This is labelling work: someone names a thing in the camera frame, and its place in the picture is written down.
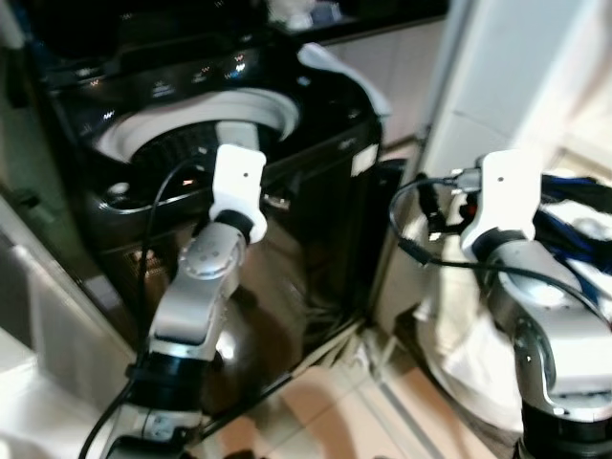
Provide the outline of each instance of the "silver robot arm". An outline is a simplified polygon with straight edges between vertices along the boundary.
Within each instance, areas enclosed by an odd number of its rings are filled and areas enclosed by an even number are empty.
[[[101,457],[183,459],[203,413],[202,381],[215,359],[227,300],[239,285],[247,245],[263,238],[259,210],[266,158],[222,145],[213,178],[210,221],[179,254],[178,271],[153,318],[142,361],[130,368],[131,388]]]
[[[517,150],[491,153],[463,171],[457,185],[479,196],[462,250],[474,261],[545,274],[579,290],[573,273],[534,240],[540,174],[534,158]],[[612,457],[610,324],[541,280],[484,273],[493,318],[514,343],[525,427],[516,457]]]

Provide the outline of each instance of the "black washing machine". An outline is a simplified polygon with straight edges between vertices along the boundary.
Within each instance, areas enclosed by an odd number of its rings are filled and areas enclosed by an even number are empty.
[[[61,36],[32,39],[27,74],[80,236],[127,310],[137,302],[146,219],[168,171],[190,157],[203,165],[179,174],[156,209],[151,317],[178,250],[207,222],[219,145],[265,153],[269,230],[249,248],[230,299],[218,348],[223,370],[205,402],[218,412],[365,314],[369,286],[357,267],[388,104],[318,45],[257,15],[211,15],[210,5],[224,2],[196,3],[122,11],[112,22],[113,46],[98,43],[93,55],[79,48],[60,56],[70,42]],[[114,324],[135,343],[132,324]]]

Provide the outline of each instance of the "power cord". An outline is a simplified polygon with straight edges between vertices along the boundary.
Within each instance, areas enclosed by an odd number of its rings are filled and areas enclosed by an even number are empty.
[[[409,256],[414,258],[418,263],[420,263],[423,267],[434,265],[440,267],[447,268],[460,268],[472,271],[484,271],[490,273],[507,273],[514,275],[521,275],[523,277],[530,277],[534,280],[539,280],[553,287],[557,287],[562,290],[569,296],[575,298],[580,303],[582,303],[586,308],[591,310],[597,317],[603,320],[605,323],[609,324],[607,318],[600,312],[597,305],[583,292],[572,287],[571,285],[567,285],[564,282],[561,282],[549,275],[537,273],[535,271],[524,270],[522,268],[515,268],[512,266],[506,265],[495,265],[490,263],[472,263],[472,262],[461,262],[461,261],[447,261],[441,258],[437,258],[433,253],[428,251],[426,248],[421,246],[417,241],[408,239],[404,237],[400,226],[397,223],[395,218],[395,209],[397,207],[398,202],[402,197],[404,197],[407,193],[413,191],[415,188],[419,186],[432,186],[432,185],[443,185],[443,186],[457,186],[457,178],[455,177],[445,177],[445,178],[421,178],[414,180],[404,186],[401,186],[398,191],[395,193],[393,198],[391,199],[391,203],[389,204],[389,223],[391,229],[395,233],[396,237],[399,239],[399,247],[403,251],[405,251]]]
[[[141,245],[141,259],[139,262],[139,270],[138,270],[138,301],[137,301],[137,316],[135,320],[137,322],[137,333],[138,333],[138,342],[141,344],[139,352],[136,357],[136,363],[134,367],[140,368],[142,362],[144,361],[144,357],[146,356],[146,332],[144,328],[146,326],[146,289],[145,289],[145,279],[146,279],[146,258],[151,250],[151,238],[153,235],[153,226],[155,224],[155,216],[157,208],[162,201],[162,197],[164,196],[165,190],[167,189],[170,182],[176,177],[176,175],[183,171],[183,169],[188,166],[196,166],[198,165],[197,158],[188,158],[179,164],[176,165],[166,176],[160,187],[158,188],[158,192],[151,204],[151,209],[147,215],[146,220],[146,228],[144,231],[144,237],[142,239]],[[78,459],[86,459],[87,453],[91,448],[91,445],[96,440],[96,437],[99,434],[99,431],[102,429],[104,424],[111,418],[113,413],[121,406],[121,404],[125,401],[126,397],[129,395],[130,391],[134,387],[135,379],[130,377],[130,379],[125,384],[125,387],[121,390],[121,392],[113,399],[113,401],[106,407],[106,409],[100,415],[98,421],[94,424],[89,435],[85,439],[85,443],[81,447],[80,454],[78,455]]]

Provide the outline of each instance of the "washing machine drum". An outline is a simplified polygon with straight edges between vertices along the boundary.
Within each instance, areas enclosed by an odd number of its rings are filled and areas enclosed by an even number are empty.
[[[299,123],[295,103],[274,91],[239,89],[151,108],[117,120],[95,149],[157,179],[196,155],[214,158],[231,143],[266,152],[291,135]]]

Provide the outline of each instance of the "black cable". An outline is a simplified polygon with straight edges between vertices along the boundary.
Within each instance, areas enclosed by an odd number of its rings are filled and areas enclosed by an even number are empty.
[[[507,273],[521,275],[523,277],[530,277],[531,279],[539,280],[548,285],[552,285],[553,287],[557,287],[569,296],[577,299],[580,303],[582,303],[589,310],[591,310],[591,312],[593,312],[597,317],[601,318],[606,323],[609,323],[606,317],[600,312],[597,305],[588,296],[586,296],[580,290],[575,289],[574,287],[567,285],[566,283],[561,282],[551,277],[550,275],[507,265],[442,260],[440,258],[436,258],[433,253],[422,247],[418,242],[412,239],[404,238],[403,232],[395,219],[395,207],[397,206],[397,203],[400,198],[407,194],[408,191],[412,191],[414,188],[422,185],[453,186],[454,180],[452,178],[446,177],[442,179],[420,179],[412,181],[409,184],[401,186],[395,193],[393,199],[391,199],[391,203],[389,204],[389,223],[391,225],[391,228],[393,229],[393,232],[400,240],[400,248],[412,258],[414,258],[416,261],[418,261],[421,265],[423,265],[424,267],[427,265],[435,265],[447,268],[460,268],[472,271],[488,271],[491,273]]]
[[[147,261],[146,256],[148,255],[150,251],[151,237],[153,234],[153,225],[155,223],[155,214],[156,214],[157,208],[160,205],[160,202],[162,201],[162,197],[164,196],[165,190],[167,189],[172,179],[174,179],[174,177],[180,171],[182,171],[185,167],[189,165],[193,165],[193,166],[197,165],[198,163],[197,160],[198,160],[197,158],[191,157],[184,161],[181,161],[178,165],[176,165],[176,167],[174,167],[165,176],[164,181],[158,188],[157,195],[155,196],[155,199],[153,200],[153,203],[151,204],[151,209],[149,210],[149,213],[147,216],[146,228],[144,231],[144,237],[142,239],[142,245],[141,245],[141,259],[139,262],[139,271],[138,271],[138,280],[137,280],[138,282],[137,303],[138,304],[137,304],[137,316],[135,317],[135,319],[137,321],[137,327],[138,327],[137,328],[137,334],[138,334],[137,343],[140,345],[139,346],[140,349],[137,354],[136,363],[135,363],[135,366],[137,368],[141,366],[142,361],[144,360],[144,357],[146,355],[146,345],[145,345],[146,333],[144,329],[145,329],[147,320],[146,320],[146,290],[145,290],[144,281],[146,279],[146,261]],[[104,424],[106,424],[106,422],[111,418],[113,413],[124,402],[125,398],[132,390],[132,387],[134,386],[134,382],[135,382],[134,379],[130,378],[128,382],[125,384],[125,387],[123,388],[123,390],[117,395],[117,397],[115,397],[115,399],[113,399],[113,401],[108,405],[108,407],[102,412],[98,421],[96,422],[96,424],[92,427],[91,431],[89,432],[89,435],[87,436],[87,439],[85,440],[85,443],[83,444],[80,450],[78,459],[86,459],[87,453],[89,452],[91,445],[94,443],[94,440],[96,440],[96,437],[98,436],[100,429],[102,428],[102,426],[104,426]]]

